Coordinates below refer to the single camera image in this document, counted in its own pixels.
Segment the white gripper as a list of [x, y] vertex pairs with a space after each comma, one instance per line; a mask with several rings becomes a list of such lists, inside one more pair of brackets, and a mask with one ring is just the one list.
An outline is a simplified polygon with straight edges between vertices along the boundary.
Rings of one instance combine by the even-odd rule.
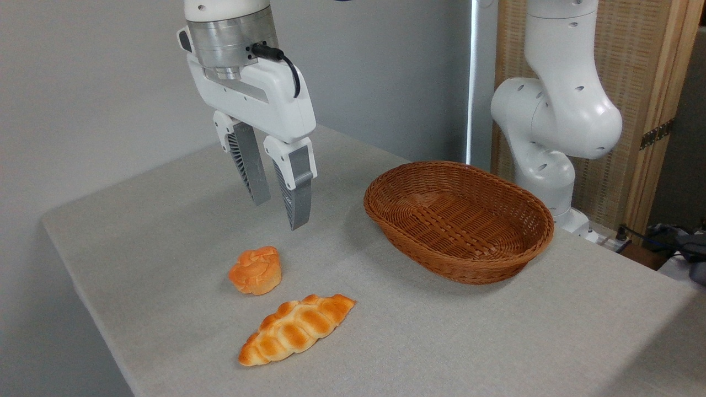
[[222, 80], [199, 64], [194, 50], [185, 54], [197, 91], [216, 110], [213, 123], [221, 146], [232, 156], [254, 204], [271, 198], [255, 137], [257, 128], [270, 135], [263, 145], [275, 168], [290, 228], [307, 224], [311, 181], [318, 173], [307, 137], [316, 120], [302, 73], [297, 73], [300, 91], [295, 96], [292, 69], [282, 61], [260, 58], [240, 70], [240, 79]]

